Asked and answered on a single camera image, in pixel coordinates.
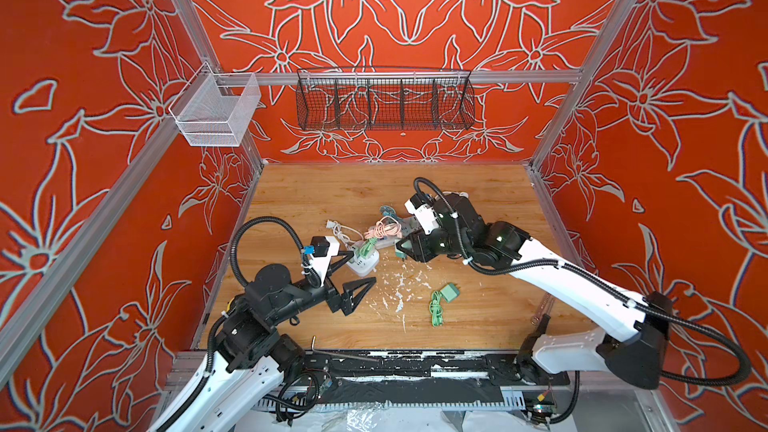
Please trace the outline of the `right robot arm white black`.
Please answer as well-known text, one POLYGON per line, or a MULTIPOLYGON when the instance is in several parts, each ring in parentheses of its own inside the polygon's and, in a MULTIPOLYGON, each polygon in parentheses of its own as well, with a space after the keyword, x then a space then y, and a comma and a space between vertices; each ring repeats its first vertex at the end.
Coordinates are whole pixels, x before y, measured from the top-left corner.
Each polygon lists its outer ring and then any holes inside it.
POLYGON ((488 277, 509 276, 531 284, 586 316, 589 333, 552 336, 537 332, 523 348, 538 369, 555 375, 607 371, 634 387, 653 390, 663 379, 702 387, 744 382, 751 361, 740 345, 715 329, 674 315, 671 300, 659 292, 630 291, 559 256, 525 230, 506 221, 485 222, 470 200, 445 193, 417 177, 405 203, 417 221, 396 247, 409 258, 428 263, 439 256, 459 260, 488 277), (701 334, 730 351, 737 369, 721 377, 693 377, 665 370, 670 329, 701 334))

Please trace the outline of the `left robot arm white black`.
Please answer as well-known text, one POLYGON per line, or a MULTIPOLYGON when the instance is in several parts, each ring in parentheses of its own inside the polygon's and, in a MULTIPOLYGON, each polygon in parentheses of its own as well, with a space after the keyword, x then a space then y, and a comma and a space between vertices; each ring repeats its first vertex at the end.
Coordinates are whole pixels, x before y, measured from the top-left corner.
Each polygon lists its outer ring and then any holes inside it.
POLYGON ((368 277, 337 288, 334 272, 353 257, 333 236, 315 236, 303 244, 283 219, 262 216, 236 230, 229 247, 232 272, 243 288, 211 327, 202 363, 186 386, 151 424, 153 431, 231 431, 260 400, 274 406, 279 422, 292 424, 307 414, 322 395, 328 373, 309 369, 305 351, 279 332, 284 322, 298 324, 300 313, 326 304, 331 312, 350 315, 376 283, 368 277), (283 264, 268 264, 254 278, 243 274, 239 243, 250 229, 275 224, 296 246, 302 278, 293 281, 283 264))

